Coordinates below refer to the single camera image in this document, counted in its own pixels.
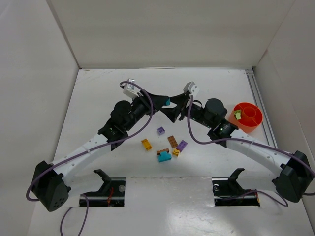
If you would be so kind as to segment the light green lego brick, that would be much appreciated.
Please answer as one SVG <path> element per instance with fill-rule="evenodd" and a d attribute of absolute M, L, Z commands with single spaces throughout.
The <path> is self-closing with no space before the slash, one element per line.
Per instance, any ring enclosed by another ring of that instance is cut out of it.
<path fill-rule="evenodd" d="M 242 118 L 242 111 L 241 110 L 236 110 L 233 112 L 236 120 L 240 120 Z"/>

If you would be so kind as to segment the orange divided round container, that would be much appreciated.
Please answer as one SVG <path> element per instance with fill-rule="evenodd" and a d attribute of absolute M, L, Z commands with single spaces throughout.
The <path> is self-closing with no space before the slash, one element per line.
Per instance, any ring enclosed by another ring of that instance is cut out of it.
<path fill-rule="evenodd" d="M 241 110 L 242 118 L 236 120 L 234 111 Z M 263 114 L 261 110 L 252 103 L 242 102 L 237 104 L 233 111 L 230 113 L 229 122 L 238 126 L 245 133 L 251 133 L 254 131 L 263 121 Z"/>

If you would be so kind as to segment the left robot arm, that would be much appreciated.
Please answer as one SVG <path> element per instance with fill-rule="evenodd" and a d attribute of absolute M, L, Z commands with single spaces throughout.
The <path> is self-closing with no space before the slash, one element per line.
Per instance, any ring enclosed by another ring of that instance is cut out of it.
<path fill-rule="evenodd" d="M 76 174 L 131 138 L 128 131 L 143 116 L 152 117 L 155 112 L 160 111 L 168 101 L 168 96 L 154 95 L 142 90 L 134 96 L 132 102 L 117 102 L 106 124 L 85 144 L 56 162 L 42 161 L 36 165 L 27 193 L 33 193 L 36 201 L 41 202 L 49 212 L 53 212 L 70 196 L 108 187 L 111 178 L 101 169 L 94 170 L 91 178 L 85 176 L 82 181 L 76 178 Z"/>

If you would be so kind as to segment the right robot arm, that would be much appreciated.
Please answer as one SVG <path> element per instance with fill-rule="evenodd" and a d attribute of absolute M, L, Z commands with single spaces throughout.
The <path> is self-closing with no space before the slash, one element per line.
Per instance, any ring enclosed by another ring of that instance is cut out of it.
<path fill-rule="evenodd" d="M 262 144 L 246 134 L 226 118 L 227 109 L 216 99 L 208 99 L 205 105 L 196 105 L 189 92 L 170 97 L 165 104 L 175 104 L 174 108 L 163 108 L 162 112 L 172 121 L 195 121 L 209 129 L 208 143 L 239 152 L 275 174 L 270 181 L 275 191 L 286 200 L 298 202 L 314 179 L 306 155 L 300 151 L 289 153 Z"/>

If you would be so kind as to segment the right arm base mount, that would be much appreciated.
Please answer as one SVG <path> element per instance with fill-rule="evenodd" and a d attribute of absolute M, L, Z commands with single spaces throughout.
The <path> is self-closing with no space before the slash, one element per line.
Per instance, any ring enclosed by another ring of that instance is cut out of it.
<path fill-rule="evenodd" d="M 237 168 L 228 177 L 212 178 L 212 191 L 216 207 L 237 207 L 237 206 L 260 206 L 259 197 L 256 192 L 242 196 L 252 189 L 243 189 L 237 179 L 244 168 Z"/>

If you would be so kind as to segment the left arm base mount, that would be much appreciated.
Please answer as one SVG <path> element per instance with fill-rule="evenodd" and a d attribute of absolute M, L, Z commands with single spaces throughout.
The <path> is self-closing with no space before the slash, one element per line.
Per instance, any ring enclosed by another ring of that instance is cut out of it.
<path fill-rule="evenodd" d="M 102 185 L 96 191 L 84 193 L 89 202 L 89 207 L 124 207 L 126 178 L 111 178 L 103 170 L 94 170 L 101 180 Z"/>

